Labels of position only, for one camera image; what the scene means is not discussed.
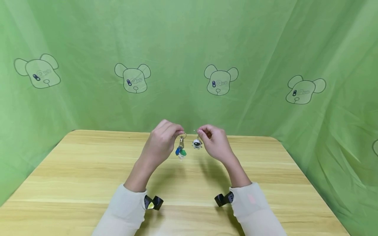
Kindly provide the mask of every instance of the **black wrist strap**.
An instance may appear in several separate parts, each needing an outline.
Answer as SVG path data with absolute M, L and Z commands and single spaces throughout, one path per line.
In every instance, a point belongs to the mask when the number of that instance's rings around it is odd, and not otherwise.
M 226 196 L 223 196 L 223 194 L 219 194 L 214 199 L 218 206 L 222 207 L 227 203 L 232 203 L 234 201 L 234 194 L 233 192 L 229 192 Z
M 144 197 L 144 207 L 146 208 L 146 210 L 155 209 L 158 211 L 161 205 L 163 205 L 163 202 L 163 199 L 158 196 L 155 196 L 153 199 L 151 199 L 147 195 Z

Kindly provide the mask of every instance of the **sleeve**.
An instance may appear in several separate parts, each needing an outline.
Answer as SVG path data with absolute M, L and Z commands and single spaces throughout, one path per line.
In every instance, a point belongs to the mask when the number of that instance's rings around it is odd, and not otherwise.
M 230 191 L 234 194 L 234 216 L 246 236 L 287 236 L 257 183 Z
M 134 193 L 120 185 L 92 236 L 134 236 L 144 221 L 143 193 Z

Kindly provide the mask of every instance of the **left hand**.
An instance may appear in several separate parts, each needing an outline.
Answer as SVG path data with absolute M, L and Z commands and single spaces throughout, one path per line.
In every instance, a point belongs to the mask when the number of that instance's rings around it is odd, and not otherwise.
M 162 120 L 151 131 L 138 161 L 145 162 L 145 164 L 156 169 L 169 157 L 173 151 L 176 138 L 181 134 L 184 134 L 184 128 L 181 125 Z

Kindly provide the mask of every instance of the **green curtain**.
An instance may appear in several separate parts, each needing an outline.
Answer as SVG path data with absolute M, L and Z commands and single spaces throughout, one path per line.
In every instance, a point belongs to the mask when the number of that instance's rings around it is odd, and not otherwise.
M 71 130 L 278 139 L 352 236 L 378 226 L 378 1 L 0 1 L 0 203 Z

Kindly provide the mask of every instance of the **astronaut keychain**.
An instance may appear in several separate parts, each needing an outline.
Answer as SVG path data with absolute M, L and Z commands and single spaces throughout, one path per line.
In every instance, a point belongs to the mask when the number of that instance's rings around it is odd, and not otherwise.
M 184 134 L 185 134 L 185 137 L 180 136 L 180 143 L 175 152 L 176 156 L 178 156 L 180 160 L 182 160 L 186 156 L 186 151 L 184 150 L 184 139 L 186 138 L 186 133 Z
M 200 149 L 202 147 L 202 141 L 200 140 L 200 137 L 197 135 L 197 138 L 193 141 L 192 146 L 194 149 Z

